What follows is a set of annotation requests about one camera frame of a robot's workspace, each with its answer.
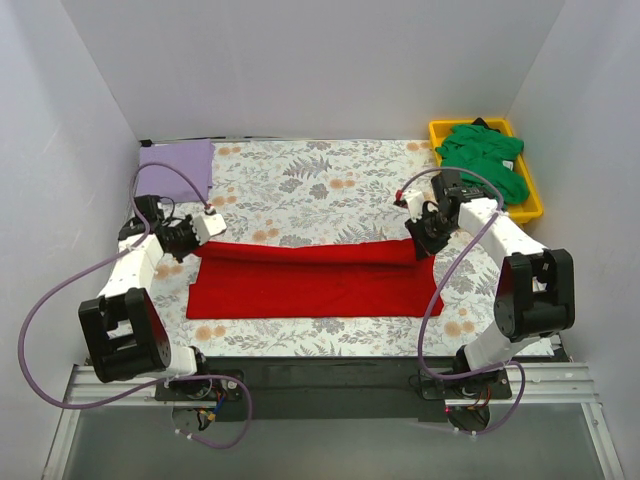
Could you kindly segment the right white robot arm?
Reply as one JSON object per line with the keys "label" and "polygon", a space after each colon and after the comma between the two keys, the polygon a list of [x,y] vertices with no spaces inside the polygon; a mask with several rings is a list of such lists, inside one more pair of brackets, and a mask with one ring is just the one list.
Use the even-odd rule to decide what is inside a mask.
{"label": "right white robot arm", "polygon": [[504,211],[501,192],[485,180],[464,184],[459,167],[427,169],[436,197],[429,202],[405,183],[395,205],[407,209],[406,228],[419,259],[439,253],[454,231],[472,235],[464,248],[481,246],[500,269],[493,304],[494,319],[454,358],[451,373],[437,373],[419,362],[430,377],[452,381],[464,397],[475,397],[489,384],[487,372],[505,368],[512,358],[541,338],[570,329],[575,322],[574,261],[565,249],[550,249],[531,238]]}

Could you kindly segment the red t shirt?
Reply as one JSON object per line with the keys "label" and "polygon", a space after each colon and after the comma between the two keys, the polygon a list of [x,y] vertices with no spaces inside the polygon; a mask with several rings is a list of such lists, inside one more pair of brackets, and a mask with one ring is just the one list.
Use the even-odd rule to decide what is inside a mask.
{"label": "red t shirt", "polygon": [[210,242],[189,287],[186,317],[260,319],[437,316],[433,258],[411,240],[274,247]]}

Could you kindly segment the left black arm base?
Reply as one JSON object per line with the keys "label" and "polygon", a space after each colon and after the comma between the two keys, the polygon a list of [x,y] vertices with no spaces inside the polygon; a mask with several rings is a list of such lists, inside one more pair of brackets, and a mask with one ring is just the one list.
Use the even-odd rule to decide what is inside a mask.
{"label": "left black arm base", "polygon": [[154,399],[157,401],[238,401],[243,393],[238,382],[244,380],[244,372],[239,369],[216,370],[214,375],[231,377],[225,379],[170,381],[156,387]]}

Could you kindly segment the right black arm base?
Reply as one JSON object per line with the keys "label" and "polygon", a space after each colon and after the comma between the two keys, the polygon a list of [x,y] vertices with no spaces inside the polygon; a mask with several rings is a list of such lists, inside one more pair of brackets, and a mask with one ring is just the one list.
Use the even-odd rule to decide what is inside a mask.
{"label": "right black arm base", "polygon": [[512,390],[504,370],[483,373],[461,380],[438,380],[424,371],[408,379],[409,386],[423,399],[490,400],[509,399]]}

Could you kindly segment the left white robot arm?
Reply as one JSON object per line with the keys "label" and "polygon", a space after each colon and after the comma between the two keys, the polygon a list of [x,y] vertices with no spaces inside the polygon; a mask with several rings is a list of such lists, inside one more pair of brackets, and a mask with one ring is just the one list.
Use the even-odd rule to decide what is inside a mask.
{"label": "left white robot arm", "polygon": [[188,398],[200,400],[211,392],[213,377],[198,366],[194,348],[170,342],[150,288],[164,255],[181,262],[225,226],[217,214],[187,215],[171,225],[160,200],[157,195],[134,199],[139,213],[118,235],[123,256],[115,262],[98,297],[80,304],[78,315],[100,381],[178,377],[180,390]]}

